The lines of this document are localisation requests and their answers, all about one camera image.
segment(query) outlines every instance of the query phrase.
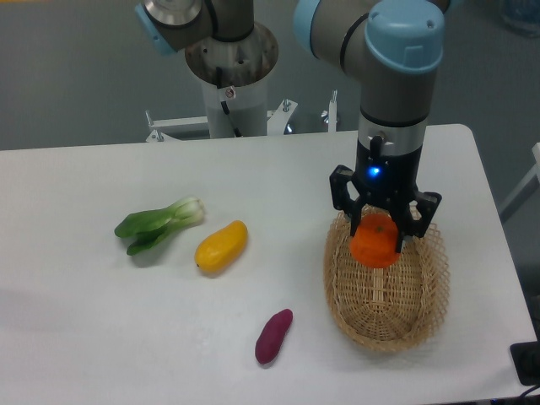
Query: yellow mango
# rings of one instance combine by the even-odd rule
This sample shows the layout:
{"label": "yellow mango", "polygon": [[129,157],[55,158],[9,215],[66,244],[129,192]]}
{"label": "yellow mango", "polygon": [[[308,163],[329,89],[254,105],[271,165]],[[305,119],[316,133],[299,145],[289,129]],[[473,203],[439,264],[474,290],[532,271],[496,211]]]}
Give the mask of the yellow mango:
{"label": "yellow mango", "polygon": [[233,221],[201,242],[195,252],[195,263],[206,273],[216,273],[236,260],[246,244],[246,224]]}

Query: fake fruit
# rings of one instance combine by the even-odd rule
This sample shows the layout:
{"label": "fake fruit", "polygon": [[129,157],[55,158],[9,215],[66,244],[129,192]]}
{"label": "fake fruit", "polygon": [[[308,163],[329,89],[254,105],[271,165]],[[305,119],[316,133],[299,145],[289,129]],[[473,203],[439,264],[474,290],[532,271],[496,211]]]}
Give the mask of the fake fruit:
{"label": "fake fruit", "polygon": [[396,252],[397,226],[388,215],[371,213],[360,221],[349,250],[367,267],[384,268],[399,259]]}
{"label": "fake fruit", "polygon": [[261,365],[267,365],[278,357],[291,323],[293,323],[293,311],[291,310],[282,310],[270,318],[256,341],[256,361]]}
{"label": "fake fruit", "polygon": [[127,248],[127,254],[133,256],[156,246],[173,232],[201,222],[203,218],[203,202],[196,197],[185,197],[169,207],[130,213],[115,228],[115,235],[135,238]]}
{"label": "fake fruit", "polygon": [[233,221],[201,242],[195,252],[195,263],[206,273],[219,272],[238,258],[246,243],[246,224]]}

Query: blue led light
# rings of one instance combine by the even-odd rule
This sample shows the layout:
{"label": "blue led light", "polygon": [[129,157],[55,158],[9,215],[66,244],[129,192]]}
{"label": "blue led light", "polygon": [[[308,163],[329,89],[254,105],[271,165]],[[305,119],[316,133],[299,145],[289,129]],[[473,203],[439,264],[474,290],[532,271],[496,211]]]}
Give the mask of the blue led light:
{"label": "blue led light", "polygon": [[379,167],[370,167],[368,169],[368,176],[371,177],[372,179],[375,179],[376,177],[378,177],[380,173],[381,173],[381,168]]}

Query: table surface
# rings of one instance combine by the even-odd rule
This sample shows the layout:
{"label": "table surface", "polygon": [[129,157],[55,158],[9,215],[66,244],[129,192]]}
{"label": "table surface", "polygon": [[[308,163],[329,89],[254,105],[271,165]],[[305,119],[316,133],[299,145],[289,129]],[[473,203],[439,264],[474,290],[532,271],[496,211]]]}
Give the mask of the table surface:
{"label": "table surface", "polygon": [[[429,127],[418,173],[437,191],[449,257],[445,324],[400,354],[354,346],[322,287],[337,212],[328,176],[356,134],[49,148],[0,153],[0,403],[420,404],[515,396],[512,343],[535,340],[473,140]],[[204,224],[130,258],[126,214],[200,197]],[[241,219],[243,256],[219,278],[193,262]],[[271,368],[267,319],[294,323]]]}

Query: gray floor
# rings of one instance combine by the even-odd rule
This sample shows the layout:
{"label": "gray floor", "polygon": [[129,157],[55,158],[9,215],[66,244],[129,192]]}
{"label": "gray floor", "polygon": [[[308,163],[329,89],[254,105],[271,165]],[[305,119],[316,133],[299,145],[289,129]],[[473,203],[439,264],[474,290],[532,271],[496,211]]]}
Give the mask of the gray floor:
{"label": "gray floor", "polygon": [[[133,15],[136,0],[0,4],[0,149],[137,143],[154,119],[202,116],[183,56],[160,57]],[[469,126],[496,203],[533,164],[540,142],[540,39],[508,31],[496,1],[467,0],[447,20],[431,123]],[[302,132],[338,89],[341,129],[355,129],[360,86],[294,41],[295,0],[256,0],[257,19],[278,38],[270,106],[300,103]],[[505,226],[528,294],[540,294],[540,192]]]}

